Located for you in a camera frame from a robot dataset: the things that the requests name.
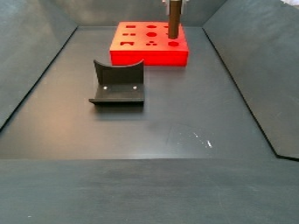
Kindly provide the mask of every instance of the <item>gray wall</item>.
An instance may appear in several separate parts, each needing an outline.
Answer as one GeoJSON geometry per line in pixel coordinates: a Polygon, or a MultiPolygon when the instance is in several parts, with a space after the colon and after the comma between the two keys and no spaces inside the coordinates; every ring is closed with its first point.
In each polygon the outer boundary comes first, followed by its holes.
{"type": "Polygon", "coordinates": [[[203,28],[276,154],[299,158],[299,10],[228,0],[203,28]]]}
{"type": "Polygon", "coordinates": [[[0,0],[0,128],[76,24],[46,0],[0,0]]]}
{"type": "MultiPolygon", "coordinates": [[[[52,0],[78,25],[117,25],[120,21],[164,21],[161,0],[52,0]]],[[[188,26],[203,26],[227,0],[191,0],[181,17],[188,26]]]]}

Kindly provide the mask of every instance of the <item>vertical rod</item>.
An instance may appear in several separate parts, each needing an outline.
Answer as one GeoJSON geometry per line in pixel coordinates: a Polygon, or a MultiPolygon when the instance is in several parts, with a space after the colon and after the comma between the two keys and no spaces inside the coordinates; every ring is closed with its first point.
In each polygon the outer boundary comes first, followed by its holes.
{"type": "Polygon", "coordinates": [[[168,38],[177,39],[179,25],[181,17],[183,0],[171,0],[169,2],[169,22],[168,22],[168,38]]]}

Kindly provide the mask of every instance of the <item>enclosure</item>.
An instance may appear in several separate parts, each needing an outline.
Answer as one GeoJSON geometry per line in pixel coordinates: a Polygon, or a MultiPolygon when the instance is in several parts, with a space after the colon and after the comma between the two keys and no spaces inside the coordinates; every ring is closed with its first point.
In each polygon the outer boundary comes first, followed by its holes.
{"type": "Polygon", "coordinates": [[[289,1],[191,0],[187,66],[145,66],[144,104],[102,106],[93,60],[161,1],[0,3],[4,223],[296,223],[289,1]]]}

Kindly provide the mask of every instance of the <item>red block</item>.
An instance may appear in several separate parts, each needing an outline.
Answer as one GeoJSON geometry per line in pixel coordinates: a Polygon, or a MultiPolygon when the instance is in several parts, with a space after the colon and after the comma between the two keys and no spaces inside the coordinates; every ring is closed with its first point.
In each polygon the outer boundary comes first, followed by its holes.
{"type": "Polygon", "coordinates": [[[113,66],[132,65],[144,60],[146,66],[185,67],[189,49],[183,27],[177,39],[169,39],[162,22],[121,22],[109,47],[113,66]]]}

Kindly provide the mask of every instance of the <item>black bracket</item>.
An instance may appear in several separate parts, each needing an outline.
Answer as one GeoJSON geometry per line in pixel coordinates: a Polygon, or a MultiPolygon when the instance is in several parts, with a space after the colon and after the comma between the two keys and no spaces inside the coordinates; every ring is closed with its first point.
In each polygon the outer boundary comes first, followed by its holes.
{"type": "Polygon", "coordinates": [[[106,66],[96,60],[97,93],[93,104],[142,103],[144,94],[144,62],[129,66],[106,66]]]}

